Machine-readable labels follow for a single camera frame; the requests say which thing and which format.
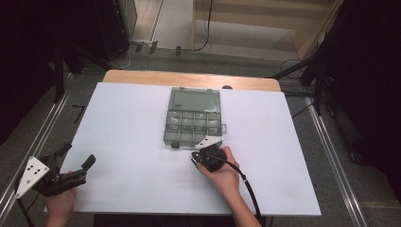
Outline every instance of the white tabletop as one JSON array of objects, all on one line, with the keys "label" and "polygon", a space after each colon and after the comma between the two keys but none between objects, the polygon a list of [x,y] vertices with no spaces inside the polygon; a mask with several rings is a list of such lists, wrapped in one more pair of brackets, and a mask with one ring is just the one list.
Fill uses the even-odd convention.
[{"label": "white tabletop", "polygon": [[[99,83],[62,166],[96,163],[79,187],[76,212],[231,214],[190,161],[193,148],[163,141],[171,87]],[[321,214],[283,93],[220,90],[223,146],[231,147],[262,215]],[[254,211],[251,197],[241,194]]]}]

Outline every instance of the white bracket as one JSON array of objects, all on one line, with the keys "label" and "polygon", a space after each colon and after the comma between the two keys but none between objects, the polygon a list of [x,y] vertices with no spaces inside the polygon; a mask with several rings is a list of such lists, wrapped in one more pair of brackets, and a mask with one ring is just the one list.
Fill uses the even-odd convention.
[{"label": "white bracket", "polygon": [[202,141],[200,141],[200,143],[198,143],[195,147],[196,148],[207,148],[207,147],[212,146],[222,140],[223,140],[222,136],[206,135],[206,137]]},{"label": "white bracket", "polygon": [[37,183],[46,173],[49,171],[49,168],[45,166],[41,161],[36,159],[33,156],[29,157],[29,160],[26,164],[26,170],[24,171],[24,175],[21,178],[20,185],[18,186],[18,190],[15,194],[16,199],[21,199],[24,194]]}]

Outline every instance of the wooden table edge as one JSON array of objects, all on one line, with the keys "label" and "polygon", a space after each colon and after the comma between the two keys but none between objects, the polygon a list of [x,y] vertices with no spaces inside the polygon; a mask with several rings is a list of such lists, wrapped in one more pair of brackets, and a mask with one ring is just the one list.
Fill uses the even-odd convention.
[{"label": "wooden table edge", "polygon": [[109,70],[106,72],[103,82],[214,89],[221,89],[222,86],[229,85],[235,90],[281,92],[280,84],[276,79],[147,70]]}]

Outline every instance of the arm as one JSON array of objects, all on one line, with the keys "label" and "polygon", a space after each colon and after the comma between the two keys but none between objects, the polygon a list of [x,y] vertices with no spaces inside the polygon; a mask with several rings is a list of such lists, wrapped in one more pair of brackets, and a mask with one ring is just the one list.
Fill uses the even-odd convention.
[{"label": "arm", "polygon": [[74,214],[78,189],[72,188],[57,196],[45,198],[48,212],[46,227],[67,227]]},{"label": "arm", "polygon": [[[224,147],[222,149],[227,156],[227,161],[239,167],[239,164],[236,162],[230,148]],[[198,164],[198,168],[201,174],[212,181],[216,190],[226,200],[228,206],[233,212],[235,224],[237,227],[260,226],[259,222],[254,217],[247,203],[244,201],[241,194],[239,193],[239,176],[234,169],[232,169],[227,164],[225,164],[221,169],[215,172],[209,172],[202,164]]]}]

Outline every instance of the human hand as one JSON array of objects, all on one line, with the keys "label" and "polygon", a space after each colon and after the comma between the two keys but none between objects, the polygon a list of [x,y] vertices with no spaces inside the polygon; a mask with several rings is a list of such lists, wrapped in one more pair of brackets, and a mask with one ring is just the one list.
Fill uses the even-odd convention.
[{"label": "human hand", "polygon": [[[236,162],[233,153],[229,147],[222,148],[224,151],[227,161],[239,167],[239,163]],[[232,196],[239,195],[239,176],[238,173],[230,167],[228,164],[224,164],[221,169],[210,172],[207,168],[201,164],[197,163],[200,173],[206,176],[210,181],[212,181],[216,190],[224,197],[230,198]]]},{"label": "human hand", "polygon": [[68,223],[74,214],[74,205],[77,193],[78,189],[74,187],[57,196],[44,199],[48,212],[47,227],[68,226]]}]

